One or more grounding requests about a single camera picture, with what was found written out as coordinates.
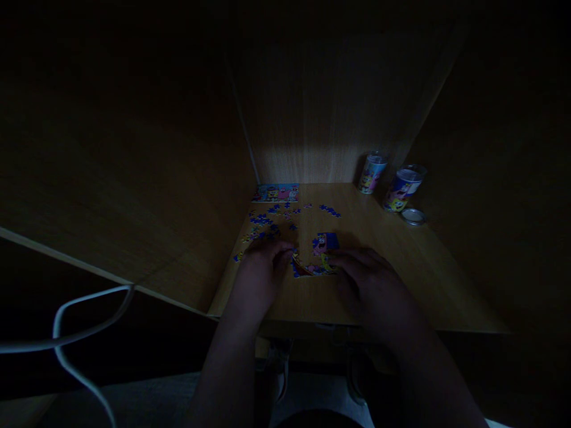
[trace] wooden wall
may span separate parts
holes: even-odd
[[[439,24],[239,46],[233,68],[261,181],[351,182],[377,148],[401,164],[458,37]]]
[[[221,44],[14,27],[0,226],[206,311],[256,184]]]
[[[411,202],[517,330],[565,331],[569,63],[557,21],[474,27],[408,160]]]

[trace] white cable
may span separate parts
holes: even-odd
[[[90,295],[85,296],[85,297],[80,297],[78,299],[69,301],[68,303],[64,304],[62,307],[60,307],[58,309],[58,313],[59,313],[59,311],[63,311],[63,310],[65,310],[65,308],[67,308],[68,306],[73,305],[75,303],[78,303],[78,302],[81,302],[84,300],[89,300],[89,299],[99,297],[99,296],[102,296],[105,294],[109,294],[112,292],[121,291],[124,289],[130,290],[130,292],[125,296],[125,300],[123,301],[119,310],[115,313],[115,315],[113,315],[107,321],[102,322],[101,324],[98,324],[98,325],[91,327],[87,330],[84,330],[82,332],[74,333],[74,334],[69,335],[69,336],[59,337],[59,335],[58,335],[57,339],[44,339],[44,340],[39,340],[39,341],[0,343],[0,354],[16,354],[16,353],[34,352],[34,351],[43,351],[43,350],[53,349],[53,348],[58,347],[58,346],[63,346],[63,345],[67,345],[67,344],[70,344],[73,342],[77,342],[78,340],[85,339],[88,336],[91,336],[91,335],[94,335],[95,333],[100,332],[101,330],[109,327],[111,324],[113,324],[115,321],[117,321],[121,317],[121,315],[123,315],[123,313],[127,310],[127,307],[129,306],[129,303],[131,303],[131,299],[133,298],[134,286],[122,285],[120,287],[115,287],[115,288],[111,288],[109,290],[90,294]]]
[[[101,324],[98,324],[95,327],[91,327],[87,330],[84,330],[83,332],[75,333],[64,337],[59,336],[59,333],[61,331],[61,320],[64,316],[65,309],[67,309],[69,306],[74,305],[75,303],[90,300],[96,297],[103,296],[105,294],[111,294],[122,290],[127,290],[128,293],[125,296],[125,299],[123,299],[123,303],[121,303],[121,306],[119,307],[117,312],[115,312],[115,314],[107,321],[102,322]],[[109,405],[107,399],[101,393],[101,390],[91,380],[83,376],[83,374],[68,361],[67,357],[64,354],[64,350],[62,349],[62,346],[70,344],[72,342],[77,342],[78,340],[94,335],[95,333],[98,333],[101,330],[109,327],[125,313],[125,311],[129,307],[129,304],[131,303],[131,300],[133,299],[134,292],[135,292],[134,285],[122,285],[120,287],[110,288],[108,290],[100,291],[97,293],[89,294],[87,296],[76,298],[74,300],[70,300],[69,302],[64,303],[62,306],[60,306],[55,314],[54,328],[52,331],[53,339],[45,339],[32,342],[3,343],[0,344],[0,354],[25,353],[33,351],[43,351],[54,348],[55,355],[57,356],[61,366],[70,375],[72,375],[79,382],[84,384],[87,389],[93,392],[93,394],[97,397],[97,399],[101,402],[101,404],[105,408],[105,412],[109,417],[112,428],[117,428],[117,422],[115,421],[115,415],[113,414],[113,410],[111,409],[111,406]]]
[[[62,306],[59,307],[57,313],[55,314],[55,319],[54,319],[54,330],[52,333],[52,337],[54,339],[58,339],[59,338],[59,333],[61,330],[61,319],[64,316],[64,312],[65,309],[67,309],[69,306],[75,304],[75,303],[79,303],[85,300],[89,300],[89,299],[93,299],[96,297],[100,297],[103,296],[105,294],[110,294],[113,292],[117,292],[117,291],[121,291],[121,290],[128,290],[127,295],[125,296],[125,299],[123,300],[123,303],[121,304],[121,307],[117,310],[117,312],[115,312],[115,314],[109,318],[105,323],[100,324],[99,326],[103,326],[105,325],[103,328],[113,324],[115,321],[117,321],[121,315],[123,315],[125,313],[125,311],[127,310],[127,308],[129,307],[129,304],[131,303],[131,299],[133,298],[133,294],[134,294],[134,286],[132,285],[122,285],[120,287],[115,287],[115,288],[111,288],[109,290],[105,290],[105,291],[101,291],[101,292],[97,292],[94,294],[90,294],[84,297],[80,297],[80,298],[76,298],[75,300],[71,300],[65,304],[63,304]],[[72,375],[74,378],[76,378],[79,382],[81,382],[82,384],[85,385],[85,387],[87,389],[89,389],[91,392],[93,392],[94,396],[97,397],[97,399],[101,402],[101,404],[103,405],[105,412],[107,413],[107,416],[109,417],[109,421],[111,422],[111,426],[112,428],[117,428],[117,422],[115,421],[115,415],[113,414],[113,410],[111,409],[111,406],[109,405],[109,402],[107,401],[107,399],[104,397],[103,393],[101,392],[101,390],[88,378],[86,378],[85,376],[83,376],[83,374],[77,370],[67,359],[67,357],[64,354],[64,350],[62,349],[61,345],[58,345],[55,347],[55,355],[58,357],[58,361],[61,364],[61,366],[70,374]]]

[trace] person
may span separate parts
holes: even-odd
[[[245,252],[190,403],[190,426],[254,426],[256,334],[276,298],[292,248],[292,243],[268,241]],[[370,248],[334,254],[330,264],[338,266],[340,298],[386,345],[399,368],[396,394],[379,394],[382,382],[375,376],[365,376],[368,381],[356,385],[373,423],[487,427],[452,357],[390,263]],[[383,415],[379,409],[393,414]]]

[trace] can lid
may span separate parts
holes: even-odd
[[[422,226],[426,222],[424,213],[414,208],[403,209],[400,214],[404,221],[414,226]]]

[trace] wooden shelf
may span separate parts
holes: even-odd
[[[313,208],[303,205],[312,203]],[[341,218],[319,209],[333,207]],[[372,197],[359,193],[351,183],[302,184],[302,209],[297,231],[289,230],[283,216],[268,215],[280,226],[283,237],[293,240],[300,250],[309,251],[319,232],[336,232],[341,247],[367,246],[386,257],[426,311],[434,328],[449,331],[508,332],[505,324],[480,298],[450,252],[428,225],[411,226],[399,215],[385,212]],[[269,204],[253,203],[250,209],[264,213]],[[241,237],[250,232],[246,217],[231,257],[244,251],[248,243]],[[220,316],[228,300],[239,263],[229,259],[208,314]],[[335,287],[336,276],[294,278],[288,270],[283,288],[267,315],[271,320],[355,325]]]

